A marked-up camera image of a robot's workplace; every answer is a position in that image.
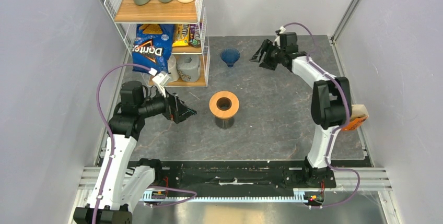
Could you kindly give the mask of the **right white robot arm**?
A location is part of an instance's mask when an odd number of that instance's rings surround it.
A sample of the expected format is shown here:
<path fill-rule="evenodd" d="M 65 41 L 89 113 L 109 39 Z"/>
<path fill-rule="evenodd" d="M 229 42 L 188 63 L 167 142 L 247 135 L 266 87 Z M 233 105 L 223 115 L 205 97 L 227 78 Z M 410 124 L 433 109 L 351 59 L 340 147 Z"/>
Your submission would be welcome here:
<path fill-rule="evenodd" d="M 331 152 L 338 133 L 352 115 L 349 80 L 336 77 L 306 53 L 299 51 L 295 32 L 277 30 L 275 40 L 264 40 L 251 58 L 260 67 L 275 70 L 281 64 L 311 88 L 311 117 L 316 125 L 312 146 L 294 180 L 306 187 L 320 187 L 333 175 Z"/>

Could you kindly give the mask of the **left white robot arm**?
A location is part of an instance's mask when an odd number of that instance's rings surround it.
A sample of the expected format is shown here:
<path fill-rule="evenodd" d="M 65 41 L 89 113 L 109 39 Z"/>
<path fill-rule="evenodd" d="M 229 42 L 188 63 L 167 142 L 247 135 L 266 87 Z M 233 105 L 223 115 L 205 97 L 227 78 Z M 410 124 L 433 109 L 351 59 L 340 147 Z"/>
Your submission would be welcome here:
<path fill-rule="evenodd" d="M 161 161 L 140 159 L 127 183 L 124 183 L 131 154 L 149 117 L 162 115 L 179 124 L 196 114 L 175 93 L 148 95 L 140 81 L 125 82 L 121 101 L 107 122 L 108 132 L 104 159 L 92 194 L 84 207 L 76 207 L 75 223 L 132 223 L 133 209 L 150 186 L 164 180 Z"/>

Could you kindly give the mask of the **glass coffee carafe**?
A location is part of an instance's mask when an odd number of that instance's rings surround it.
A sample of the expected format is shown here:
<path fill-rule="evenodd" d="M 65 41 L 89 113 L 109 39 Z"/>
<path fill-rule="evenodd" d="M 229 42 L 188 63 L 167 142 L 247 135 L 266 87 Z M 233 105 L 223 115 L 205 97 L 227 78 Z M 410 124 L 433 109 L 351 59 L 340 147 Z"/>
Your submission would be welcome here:
<path fill-rule="evenodd" d="M 234 117 L 231 117 L 231 118 L 228 118 L 228 119 L 221 119 L 221 118 L 215 117 L 215 124 L 219 128 L 222 128 L 222 129 L 231 128 L 233 126 L 234 122 L 235 122 L 235 118 Z"/>

